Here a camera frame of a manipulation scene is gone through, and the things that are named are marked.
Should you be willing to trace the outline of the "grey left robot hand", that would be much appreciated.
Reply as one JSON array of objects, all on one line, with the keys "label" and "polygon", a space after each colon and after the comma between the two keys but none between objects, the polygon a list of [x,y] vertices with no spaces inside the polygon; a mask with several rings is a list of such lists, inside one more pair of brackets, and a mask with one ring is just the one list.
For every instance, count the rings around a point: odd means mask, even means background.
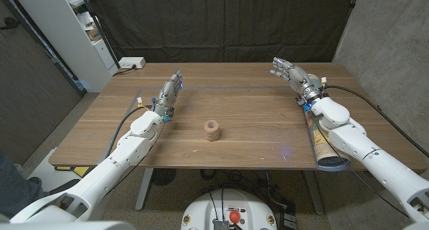
[{"label": "grey left robot hand", "polygon": [[166,122],[174,115],[174,105],[180,90],[182,89],[181,70],[177,71],[166,81],[155,100],[152,111],[157,113]]}]

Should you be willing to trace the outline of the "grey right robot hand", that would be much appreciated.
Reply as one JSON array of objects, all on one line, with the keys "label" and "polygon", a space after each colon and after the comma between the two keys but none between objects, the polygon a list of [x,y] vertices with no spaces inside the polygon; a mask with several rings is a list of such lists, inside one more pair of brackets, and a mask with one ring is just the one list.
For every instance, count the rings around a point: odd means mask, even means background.
[{"label": "grey right robot hand", "polygon": [[282,58],[274,57],[273,67],[275,70],[270,72],[288,81],[290,87],[298,93],[296,100],[299,106],[313,105],[322,97],[322,85],[317,76],[308,74],[299,66]]}]

